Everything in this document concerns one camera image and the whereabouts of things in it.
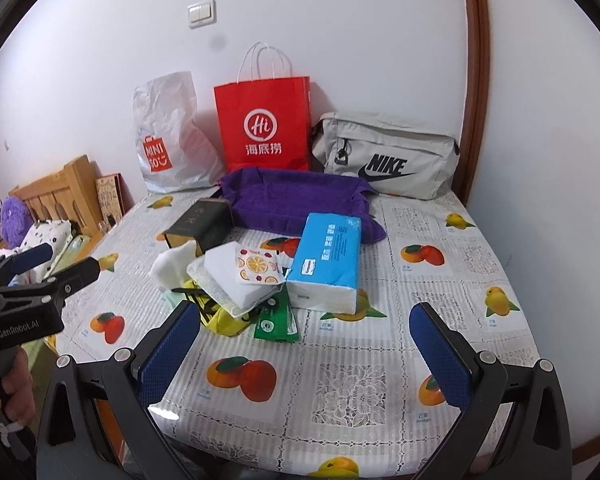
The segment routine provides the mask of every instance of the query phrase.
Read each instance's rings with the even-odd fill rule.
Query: fruit print tablecloth
[[[148,197],[107,234],[94,256],[116,254],[115,265],[68,299],[59,352],[78,361],[108,358],[163,322],[171,305],[147,277],[166,249],[156,235],[212,192],[175,194],[156,208],[148,206],[160,196]],[[233,338],[201,329],[154,409],[165,433],[243,464],[299,475],[408,474],[459,413],[444,401],[410,337],[415,303],[429,301],[476,350],[489,349],[504,363],[538,359],[502,266],[449,190],[427,202],[382,195],[371,204],[388,238],[362,247],[357,312],[295,310],[294,344],[254,339],[253,326]],[[282,247],[283,265],[296,246],[239,229],[230,238]],[[103,313],[125,319],[115,344],[90,330]],[[507,410],[501,407],[481,453],[495,446]]]

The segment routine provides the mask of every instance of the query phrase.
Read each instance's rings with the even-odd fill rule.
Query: hi logo
[[[375,153],[368,164],[360,168],[358,176],[364,178],[368,182],[375,182],[377,180],[387,180],[388,178],[412,175],[413,173],[400,172],[406,163],[407,159],[405,158],[378,155]]]
[[[244,132],[247,137],[258,142],[265,142],[276,134],[278,121],[264,108],[256,108],[244,118]]]

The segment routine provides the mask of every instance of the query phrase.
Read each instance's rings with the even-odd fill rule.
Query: dark box
[[[221,245],[234,228],[229,202],[222,198],[201,198],[164,232],[170,248],[189,240],[198,243],[196,255]]]

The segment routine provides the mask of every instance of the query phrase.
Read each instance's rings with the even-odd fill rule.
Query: nike swoosh
[[[378,180],[387,180],[389,178],[398,178],[399,176],[409,176],[413,174],[415,173],[390,173],[388,175],[369,175],[365,171],[364,166],[362,166],[362,168],[358,170],[358,176],[364,178],[368,182],[376,182]]]

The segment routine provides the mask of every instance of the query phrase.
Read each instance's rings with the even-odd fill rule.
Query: green packet
[[[256,339],[293,343],[300,339],[296,318],[289,306],[286,284],[260,304],[261,311],[253,336]]]

